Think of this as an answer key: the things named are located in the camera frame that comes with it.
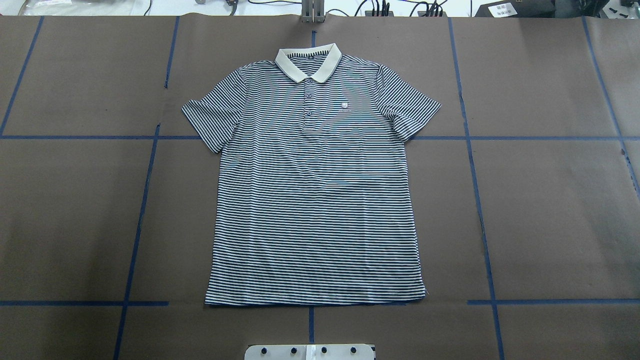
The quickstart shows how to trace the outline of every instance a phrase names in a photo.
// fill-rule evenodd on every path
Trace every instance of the embroidered logo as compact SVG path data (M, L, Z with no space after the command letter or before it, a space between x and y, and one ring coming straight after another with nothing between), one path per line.
M351 112L351 110L349 109L349 103L346 102L346 101L343 101L340 104L340 107L341 107L341 109L338 109L338 112L340 112L340 113L350 113Z

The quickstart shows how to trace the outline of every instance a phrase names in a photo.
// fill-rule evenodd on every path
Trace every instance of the button placket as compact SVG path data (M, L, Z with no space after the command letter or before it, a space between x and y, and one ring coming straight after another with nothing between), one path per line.
M309 119L312 114L312 95L311 95L311 86L313 84L313 79L305 80L305 101L304 101L304 109L303 114L305 119Z

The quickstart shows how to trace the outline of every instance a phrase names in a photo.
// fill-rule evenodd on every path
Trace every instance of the white label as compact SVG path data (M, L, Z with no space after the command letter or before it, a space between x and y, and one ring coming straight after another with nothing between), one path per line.
M511 3L489 6L488 9L493 17L507 17L518 15Z

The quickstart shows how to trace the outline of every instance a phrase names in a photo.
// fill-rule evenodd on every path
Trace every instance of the blue tape line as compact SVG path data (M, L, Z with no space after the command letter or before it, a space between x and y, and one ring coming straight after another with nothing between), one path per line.
M7 140L153 140L149 135L3 135Z
M145 189L142 195L142 204L140 205L140 216L138 217L136 239L133 243L133 252L131 254L131 264L129 265L129 276L127 278L127 288L124 294L124 303L122 304L122 313L120 314L120 326L118 328L116 348L113 352L114 360L117 360L118 356L120 356L120 345L122 344L122 334L124 333L124 323L127 319L127 307L129 306L129 295L131 294L131 284L133 283L133 272L136 268L136 258L138 257L138 245L140 244L140 234L142 233L142 220L145 217L145 210L147 208L147 197L149 194L149 181L151 180L151 171L153 171L153 168L154 168L154 160L156 158L156 148L158 145L159 134L160 134L160 124L156 126L154 144L151 148L151 156L149 157L149 167L147 169L147 179L145 181Z
M411 140L466 140L466 136L414 136Z
M24 59L24 63L22 64L22 70L20 70L20 75L18 75L18 81L15 82L15 87L13 88L13 94L11 94L9 105L6 107L6 112L4 113L2 125L0 125L0 135L4 133L4 127L6 127L6 122L9 121L9 114L11 114L11 108L13 107L15 96L18 94L18 89L20 88L20 84L22 83L22 77L24 76L24 71L27 69L27 64L29 63L29 59L31 58L31 53L33 52L33 48L36 46L36 40L38 40L38 34L40 34L40 29L42 28L43 21L44 21L44 16L41 16L40 21L38 21L38 27L36 28L36 32L35 34L33 34L33 39L31 40L31 46L29 46L27 57Z
M316 343L316 325L315 325L315 315L314 315L314 307L309 306L309 343Z
M0 300L0 306L122 306L123 301ZM168 301L132 301L129 306L169 306Z
M6 140L153 140L150 135L3 135ZM158 140L202 140L198 135L162 135Z
M469 300L467 305L581 305L640 304L640 299L531 299L531 300Z
M462 111L462 117L465 120L465 136L467 138L467 152L469 157L469 165L471 167L471 178L473 180L474 185L474 193L476 195L476 209L478 213L478 217L480 219L480 226L482 229L482 242L484 246L484 265L486 268L487 279L489 282L489 293L491 295L491 299L495 300L495 288L493 287L493 274L491 271L491 260L489 258L489 246L486 241L486 232L484 229L484 217L482 214L482 204L480 202L480 191L478 190L478 183L476 177L476 164L474 163L473 150L471 148L471 135L469 133L469 126L467 120L467 109L465 107L465 101L462 97L462 80L460 78L460 68L458 66L458 52L456 51L456 40L453 35L453 22L449 17L447 19L449 21L449 36L451 37L451 51L453 53L453 63L456 69L456 81L458 82L458 96L460 98L460 110ZM498 354L500 355L500 360L504 360L504 347L502 346L502 332L500 331L500 319L498 317L498 307L495 304L492 304L493 311L493 326L495 327L495 337L498 344Z
M613 141L617 136L471 136L471 140Z
M3 300L0 306L122 306L122 301Z
M169 306L168 301L130 301L129 306Z
M593 66L596 69L596 74L598 75L598 81L600 82L600 88L602 88L602 93L604 94L604 99L607 101L607 107L609 109L609 114L611 114L611 120L613 120L613 125L616 128L616 133L618 134L618 139L620 140L620 146L622 150L625 152L625 162L627 163L627 168L629 170L629 176L631 176L631 182L634 185L634 190L636 191L636 197L640 200L640 187L638 187L638 180L636 177L636 172L634 171L634 167L631 164L631 160L629 160L629 152L627 151L627 146L625 145L624 140L622 139L622 132L620 131L620 125L618 124L618 118L616 118L616 113L613 111L613 105L611 104L611 99L609 98L609 92L607 91L607 87L604 85L604 80L602 79L602 73L600 72L600 66L598 65L598 60L596 60L596 54L593 51L593 44L591 43L591 35L589 34L589 26L587 26L587 20L583 16L582 17L582 26L584 27L584 34L587 37L587 44L589 45L589 52L591 53L591 60L593 61Z
M173 50L175 49L175 38L178 35L178 24L180 17L175 17L175 25L173 26L173 39L171 40L171 50L169 50L169 62L166 64L166 78L164 79L164 88L169 87L169 73L171 73L171 62L173 61Z

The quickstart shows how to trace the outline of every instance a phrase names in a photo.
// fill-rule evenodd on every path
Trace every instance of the navy and white stripes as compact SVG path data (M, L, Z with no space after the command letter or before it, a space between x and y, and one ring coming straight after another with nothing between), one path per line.
M299 82L288 65L258 61L183 106L222 152L206 304L425 294L404 141L439 104L385 66L315 49L287 51L307 76ZM332 74L318 82L321 71Z

